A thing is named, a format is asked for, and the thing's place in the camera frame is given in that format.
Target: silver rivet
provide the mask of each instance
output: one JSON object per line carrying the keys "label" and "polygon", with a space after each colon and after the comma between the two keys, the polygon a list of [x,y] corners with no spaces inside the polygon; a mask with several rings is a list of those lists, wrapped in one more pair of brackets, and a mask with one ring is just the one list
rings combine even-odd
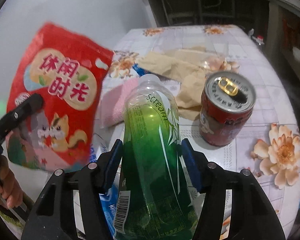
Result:
{"label": "silver rivet", "polygon": [[215,168],[217,167],[217,164],[214,163],[214,162],[209,162],[209,163],[208,163],[208,167],[209,167],[210,169],[215,169]]}
{"label": "silver rivet", "polygon": [[249,171],[248,169],[243,169],[242,173],[246,176],[249,176],[251,174],[251,171]]}
{"label": "silver rivet", "polygon": [[56,176],[60,176],[61,174],[63,173],[63,170],[62,169],[58,169],[54,172],[54,175]]}
{"label": "silver rivet", "polygon": [[96,163],[89,163],[89,165],[88,165],[88,168],[90,169],[90,170],[93,170],[93,169],[95,169],[97,167],[97,164]]}

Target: white bottle cap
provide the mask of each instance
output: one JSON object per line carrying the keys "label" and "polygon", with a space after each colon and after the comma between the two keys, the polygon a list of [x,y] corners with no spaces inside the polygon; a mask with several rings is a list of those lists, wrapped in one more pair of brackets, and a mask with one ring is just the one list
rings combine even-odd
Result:
{"label": "white bottle cap", "polygon": [[145,74],[139,78],[139,84],[141,84],[143,82],[148,82],[148,81],[156,82],[161,85],[160,78],[153,74]]}

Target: can rim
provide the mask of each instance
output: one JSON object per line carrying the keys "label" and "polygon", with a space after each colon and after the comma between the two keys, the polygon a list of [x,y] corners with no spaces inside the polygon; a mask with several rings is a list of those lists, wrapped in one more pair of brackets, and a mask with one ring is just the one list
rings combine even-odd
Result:
{"label": "can rim", "polygon": [[[207,91],[208,91],[208,84],[209,84],[209,82],[211,81],[211,79],[216,78],[216,76],[220,77],[220,76],[222,76],[223,73],[224,73],[224,74],[226,74],[226,73],[231,73],[231,74],[238,75],[238,76],[242,77],[242,78],[250,85],[251,91],[252,91],[252,95],[253,95],[253,100],[251,101],[251,104],[249,105],[249,107],[247,107],[244,111],[233,111],[233,110],[231,110],[231,109],[224,109],[224,108],[221,108],[219,105],[217,105],[217,104],[211,99],[211,96],[209,95],[209,93],[207,93]],[[238,73],[231,72],[231,71],[218,71],[218,72],[215,72],[215,73],[211,74],[211,75],[207,78],[207,80],[206,80],[206,82],[205,82],[205,84],[204,84],[203,91],[205,92],[205,94],[206,94],[207,98],[209,99],[209,101],[210,101],[214,106],[216,106],[218,109],[221,109],[222,111],[225,111],[225,112],[231,113],[231,114],[241,114],[241,113],[245,113],[245,112],[251,110],[251,109],[254,107],[254,105],[255,105],[255,103],[256,103],[256,99],[257,99],[257,93],[256,93],[256,90],[255,90],[254,86],[251,84],[251,82],[250,82],[246,77],[244,77],[244,76],[242,76],[242,75],[240,75],[240,74],[238,74]]]}

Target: white wall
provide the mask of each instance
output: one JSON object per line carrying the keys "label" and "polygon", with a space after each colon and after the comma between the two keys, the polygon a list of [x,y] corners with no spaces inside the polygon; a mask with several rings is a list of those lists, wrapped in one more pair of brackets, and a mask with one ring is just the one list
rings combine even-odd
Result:
{"label": "white wall", "polygon": [[[150,26],[141,0],[7,0],[0,10],[0,100],[3,103],[8,99],[23,52],[45,21],[85,34],[110,49],[130,29]],[[11,167],[26,193],[36,198],[46,176],[15,165]]]}

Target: red can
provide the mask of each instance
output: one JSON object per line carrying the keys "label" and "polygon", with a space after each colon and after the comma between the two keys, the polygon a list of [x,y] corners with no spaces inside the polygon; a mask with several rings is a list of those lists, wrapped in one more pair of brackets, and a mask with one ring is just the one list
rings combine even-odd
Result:
{"label": "red can", "polygon": [[229,144],[251,116],[255,101],[254,87],[245,77],[229,71],[213,73],[201,96],[201,136],[212,145]]}

